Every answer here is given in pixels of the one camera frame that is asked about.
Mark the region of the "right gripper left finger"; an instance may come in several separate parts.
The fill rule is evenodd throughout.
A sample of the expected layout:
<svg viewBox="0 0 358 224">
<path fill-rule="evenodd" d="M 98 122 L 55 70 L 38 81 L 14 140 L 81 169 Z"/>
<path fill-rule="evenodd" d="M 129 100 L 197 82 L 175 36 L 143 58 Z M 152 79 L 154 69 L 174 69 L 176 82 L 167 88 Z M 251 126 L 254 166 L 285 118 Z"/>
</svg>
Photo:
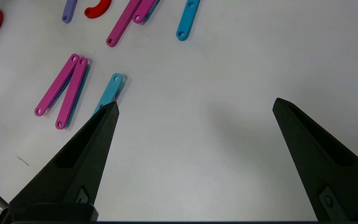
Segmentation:
<svg viewBox="0 0 358 224">
<path fill-rule="evenodd" d="M 74 203 L 81 189 L 94 203 L 118 116 L 116 102 L 99 109 L 9 205 Z"/>
</svg>

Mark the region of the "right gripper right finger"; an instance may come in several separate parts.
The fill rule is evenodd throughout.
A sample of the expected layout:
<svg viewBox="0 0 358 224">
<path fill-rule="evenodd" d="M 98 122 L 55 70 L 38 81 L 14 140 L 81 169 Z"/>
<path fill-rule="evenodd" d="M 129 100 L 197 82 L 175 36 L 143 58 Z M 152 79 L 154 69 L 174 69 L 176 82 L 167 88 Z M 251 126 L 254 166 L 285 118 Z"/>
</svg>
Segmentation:
<svg viewBox="0 0 358 224">
<path fill-rule="evenodd" d="M 272 109 L 320 222 L 358 222 L 358 156 L 293 103 Z"/>
</svg>

